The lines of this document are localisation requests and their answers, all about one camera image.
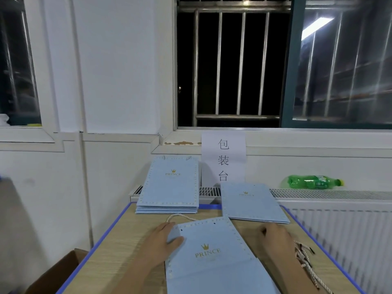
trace cardboard box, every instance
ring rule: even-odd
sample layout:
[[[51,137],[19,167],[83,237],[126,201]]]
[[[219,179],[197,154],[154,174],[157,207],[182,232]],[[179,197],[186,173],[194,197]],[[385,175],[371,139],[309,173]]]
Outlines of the cardboard box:
[[[25,294],[56,294],[87,253],[79,248],[69,252],[28,287]]]

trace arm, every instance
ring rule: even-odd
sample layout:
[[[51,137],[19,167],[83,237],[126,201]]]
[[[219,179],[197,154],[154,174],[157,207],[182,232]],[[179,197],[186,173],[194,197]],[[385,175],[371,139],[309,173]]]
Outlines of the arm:
[[[288,294],[319,293],[295,257],[295,243],[285,227],[265,223],[260,231],[260,241],[280,272]]]
[[[174,222],[160,224],[142,244],[120,282],[111,294],[139,294],[151,270],[164,262],[178,248],[184,238],[178,237],[167,243]]]

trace blue table edge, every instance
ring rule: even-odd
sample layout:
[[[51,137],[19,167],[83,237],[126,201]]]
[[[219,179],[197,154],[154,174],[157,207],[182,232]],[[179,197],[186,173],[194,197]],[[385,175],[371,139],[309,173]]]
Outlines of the blue table edge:
[[[86,262],[89,260],[91,255],[96,251],[96,249],[101,245],[101,243],[104,241],[106,236],[109,234],[109,232],[113,229],[113,227],[117,224],[117,222],[120,220],[120,218],[123,216],[123,214],[127,211],[127,209],[130,207],[131,204],[136,203],[136,202],[130,202],[127,204],[127,206],[124,208],[124,210],[118,215],[118,217],[115,219],[115,221],[110,225],[110,227],[105,231],[105,233],[102,235],[102,237],[95,243],[93,248],[90,250],[90,252],[84,257],[82,262],[76,267],[76,269],[72,272],[72,274],[67,278],[65,283],[61,286],[61,288],[56,292],[56,294],[62,294],[66,287],[72,282],[72,280],[75,278],[75,276],[79,273],[81,268],[86,264]],[[338,262],[325,250],[325,248],[309,233],[309,231],[298,221],[298,219],[283,205],[281,207],[293,218],[293,220],[302,228],[302,230],[305,231],[305,233],[317,244],[317,246],[326,254],[326,256],[335,264],[335,266],[345,275],[345,277],[356,287],[356,289],[360,292],[360,294],[366,294],[364,290],[353,280],[353,278],[343,269],[343,267],[340,266]],[[200,204],[199,209],[222,209],[222,204]]]

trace wooden table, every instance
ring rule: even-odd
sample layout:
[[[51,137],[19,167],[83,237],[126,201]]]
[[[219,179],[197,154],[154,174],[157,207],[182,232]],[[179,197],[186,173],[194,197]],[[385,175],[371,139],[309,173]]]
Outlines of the wooden table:
[[[76,269],[73,276],[64,284],[64,294],[109,294],[113,287],[122,277],[127,265],[134,258],[144,238],[162,222],[165,222],[167,214],[135,214],[136,204],[131,204],[113,226],[109,234],[97,242],[87,260]],[[199,209],[198,213],[191,215],[196,219],[206,219],[222,215],[221,210]],[[317,246],[306,232],[287,215],[291,223],[286,225],[287,230],[294,239],[310,246],[316,253],[311,255],[311,263],[316,274],[330,287],[335,294],[358,294],[360,293],[349,279],[340,271],[329,257]],[[174,217],[177,223],[188,222],[184,217]],[[240,232],[244,240],[254,254],[262,261],[267,271],[281,289],[282,279],[272,262],[268,259],[262,248],[258,245],[257,233],[259,222],[233,220],[234,226]],[[145,282],[144,293],[166,293],[165,268],[155,268]]]

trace human hand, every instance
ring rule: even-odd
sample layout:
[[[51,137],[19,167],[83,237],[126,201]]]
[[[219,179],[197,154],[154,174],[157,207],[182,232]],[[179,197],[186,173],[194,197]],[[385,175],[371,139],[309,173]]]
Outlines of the human hand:
[[[170,254],[184,241],[180,236],[167,243],[167,237],[175,222],[162,223],[145,239],[135,261],[149,271],[164,262]]]
[[[260,227],[259,239],[276,266],[296,260],[295,242],[283,225],[264,223]]]

